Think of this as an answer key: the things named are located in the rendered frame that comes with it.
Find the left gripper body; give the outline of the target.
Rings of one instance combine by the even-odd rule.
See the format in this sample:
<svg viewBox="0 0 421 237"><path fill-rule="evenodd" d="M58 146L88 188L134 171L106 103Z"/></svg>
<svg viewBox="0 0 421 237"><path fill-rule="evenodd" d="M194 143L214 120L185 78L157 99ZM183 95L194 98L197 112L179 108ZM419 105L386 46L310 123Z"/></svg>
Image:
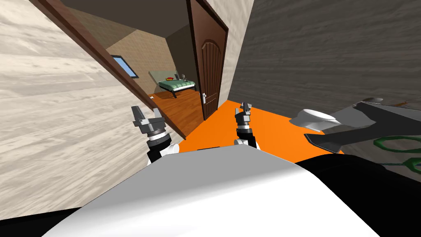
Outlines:
<svg viewBox="0 0 421 237"><path fill-rule="evenodd" d="M135 127L139 127L142 134L151 133L166 127L163 117L151 119L138 119L133 121Z"/></svg>

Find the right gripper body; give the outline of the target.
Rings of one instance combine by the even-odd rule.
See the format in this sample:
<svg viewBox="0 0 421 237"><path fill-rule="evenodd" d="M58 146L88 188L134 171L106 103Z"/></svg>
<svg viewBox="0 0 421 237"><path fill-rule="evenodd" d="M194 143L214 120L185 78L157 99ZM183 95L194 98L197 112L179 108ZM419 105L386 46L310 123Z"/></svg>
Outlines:
<svg viewBox="0 0 421 237"><path fill-rule="evenodd" d="M250 122L249 112L240 112L235 114L236 124L238 126L248 126Z"/></svg>

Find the green bed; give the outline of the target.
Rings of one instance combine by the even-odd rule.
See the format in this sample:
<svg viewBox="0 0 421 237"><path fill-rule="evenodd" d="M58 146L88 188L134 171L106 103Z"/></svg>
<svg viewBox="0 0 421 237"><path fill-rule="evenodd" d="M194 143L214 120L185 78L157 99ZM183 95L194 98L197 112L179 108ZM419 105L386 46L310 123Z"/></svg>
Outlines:
<svg viewBox="0 0 421 237"><path fill-rule="evenodd" d="M188 89L197 90L195 82L180 79L177 71L148 71L148 74L156 84L154 89L155 94L168 91L172 95L175 95L175 93Z"/></svg>

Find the blue window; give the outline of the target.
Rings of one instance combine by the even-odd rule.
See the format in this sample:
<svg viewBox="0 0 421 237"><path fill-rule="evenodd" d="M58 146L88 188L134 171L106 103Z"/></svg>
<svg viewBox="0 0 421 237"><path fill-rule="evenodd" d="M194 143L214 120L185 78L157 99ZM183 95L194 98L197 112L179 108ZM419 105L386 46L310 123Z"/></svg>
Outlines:
<svg viewBox="0 0 421 237"><path fill-rule="evenodd" d="M130 78L136 79L139 78L137 73L128 65L122 56L111 55L113 59L124 69L124 71L129 75Z"/></svg>

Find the dark brown door leaf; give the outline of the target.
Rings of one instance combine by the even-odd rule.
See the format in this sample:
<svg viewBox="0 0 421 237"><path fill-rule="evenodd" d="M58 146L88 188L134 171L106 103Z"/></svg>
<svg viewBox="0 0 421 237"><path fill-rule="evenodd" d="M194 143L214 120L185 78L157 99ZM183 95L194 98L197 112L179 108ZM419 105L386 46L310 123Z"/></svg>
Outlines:
<svg viewBox="0 0 421 237"><path fill-rule="evenodd" d="M228 27L207 0L186 0L186 5L200 99L203 93L207 95L206 104L201 100L201 110L206 120L218 108Z"/></svg>

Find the white toilet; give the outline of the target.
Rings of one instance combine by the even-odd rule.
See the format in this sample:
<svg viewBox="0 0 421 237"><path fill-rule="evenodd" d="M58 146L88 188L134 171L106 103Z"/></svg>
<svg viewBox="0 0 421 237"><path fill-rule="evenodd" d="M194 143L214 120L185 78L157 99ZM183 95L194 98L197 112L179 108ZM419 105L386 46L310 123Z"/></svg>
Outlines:
<svg viewBox="0 0 421 237"><path fill-rule="evenodd" d="M316 132L341 125L334 117L311 109L301 110L289 122L298 127L307 128Z"/></svg>

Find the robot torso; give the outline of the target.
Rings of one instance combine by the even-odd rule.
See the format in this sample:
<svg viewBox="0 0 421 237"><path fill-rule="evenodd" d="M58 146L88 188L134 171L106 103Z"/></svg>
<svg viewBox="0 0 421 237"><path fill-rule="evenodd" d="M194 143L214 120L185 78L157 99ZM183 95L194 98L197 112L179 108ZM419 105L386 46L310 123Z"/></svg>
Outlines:
<svg viewBox="0 0 421 237"><path fill-rule="evenodd" d="M379 237L315 175L248 145L164 155L43 237Z"/></svg>

